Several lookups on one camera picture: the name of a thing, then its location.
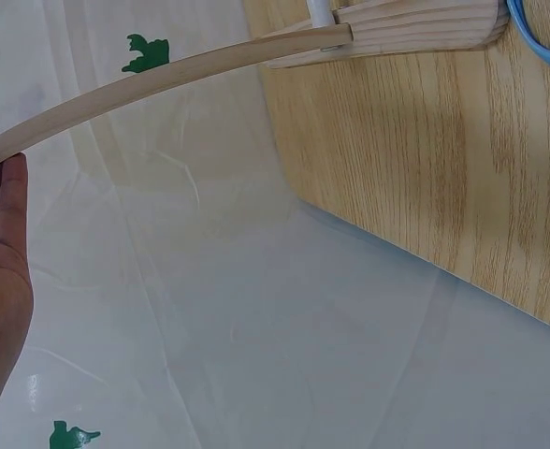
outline wooden base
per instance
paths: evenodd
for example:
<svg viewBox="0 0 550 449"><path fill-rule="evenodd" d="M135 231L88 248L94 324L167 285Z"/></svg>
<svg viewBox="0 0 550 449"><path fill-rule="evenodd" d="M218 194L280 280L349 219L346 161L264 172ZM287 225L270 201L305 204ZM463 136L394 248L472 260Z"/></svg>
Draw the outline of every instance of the wooden base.
<svg viewBox="0 0 550 449"><path fill-rule="evenodd" d="M370 0L334 11L349 23L354 42L336 51L309 51L268 63L270 68L310 65L344 58L414 51L480 48L505 30L509 11L503 0ZM269 36L312 27L310 20Z"/></svg>
<svg viewBox="0 0 550 449"><path fill-rule="evenodd" d="M308 18L304 0L244 2L255 36ZM525 6L550 47L550 1ZM261 73L302 199L550 325L550 66L515 27L485 51Z"/></svg>

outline wooden panel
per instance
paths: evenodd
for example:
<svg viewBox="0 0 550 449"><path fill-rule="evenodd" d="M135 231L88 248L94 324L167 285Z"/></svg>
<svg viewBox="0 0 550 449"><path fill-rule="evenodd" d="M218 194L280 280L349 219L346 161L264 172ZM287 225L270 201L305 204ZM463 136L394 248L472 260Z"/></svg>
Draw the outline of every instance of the wooden panel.
<svg viewBox="0 0 550 449"><path fill-rule="evenodd" d="M550 44L550 2L526 3ZM308 17L303 0L245 5L254 36ZM550 324L550 67L512 25L486 51L262 75L301 198Z"/></svg>

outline blue cable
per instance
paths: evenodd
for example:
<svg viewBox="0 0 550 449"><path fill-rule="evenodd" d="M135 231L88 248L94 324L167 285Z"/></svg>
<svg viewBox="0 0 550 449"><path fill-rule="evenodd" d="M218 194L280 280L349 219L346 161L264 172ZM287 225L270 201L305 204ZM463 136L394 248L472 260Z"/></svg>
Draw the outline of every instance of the blue cable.
<svg viewBox="0 0 550 449"><path fill-rule="evenodd" d="M516 26L522 34L525 41L537 55L550 65L550 50L541 45L528 26L527 16L525 15L525 7L522 4L523 0L508 0L508 9L516 22Z"/></svg>

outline wooden surface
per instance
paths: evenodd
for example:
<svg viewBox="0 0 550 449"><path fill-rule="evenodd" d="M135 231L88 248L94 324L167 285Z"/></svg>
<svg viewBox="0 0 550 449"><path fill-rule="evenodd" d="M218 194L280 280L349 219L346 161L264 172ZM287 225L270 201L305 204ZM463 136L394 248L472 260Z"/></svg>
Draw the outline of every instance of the wooden surface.
<svg viewBox="0 0 550 449"><path fill-rule="evenodd" d="M167 89L246 65L351 41L350 26L339 24L263 37L161 65L73 98L0 134L0 163L72 126Z"/></svg>
<svg viewBox="0 0 550 449"><path fill-rule="evenodd" d="M354 41L336 51L307 51L267 63L270 68L308 65L367 55L465 50L496 40L509 11L503 0L369 0L333 11L336 23L352 26ZM312 28L306 20L278 30Z"/></svg>
<svg viewBox="0 0 550 449"><path fill-rule="evenodd" d="M550 1L526 4L550 44ZM254 36L308 17L303 0L245 6ZM550 67L512 25L486 51L262 75L301 198L550 324Z"/></svg>

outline white floor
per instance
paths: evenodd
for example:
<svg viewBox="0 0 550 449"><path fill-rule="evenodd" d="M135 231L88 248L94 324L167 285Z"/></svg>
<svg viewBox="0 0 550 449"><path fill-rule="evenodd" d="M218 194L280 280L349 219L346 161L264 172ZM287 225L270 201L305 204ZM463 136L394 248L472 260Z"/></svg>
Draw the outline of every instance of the white floor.
<svg viewBox="0 0 550 449"><path fill-rule="evenodd" d="M0 2L0 132L243 40L239 0ZM550 447L550 328L303 206L255 69L119 109L28 152L32 331L0 448Z"/></svg>

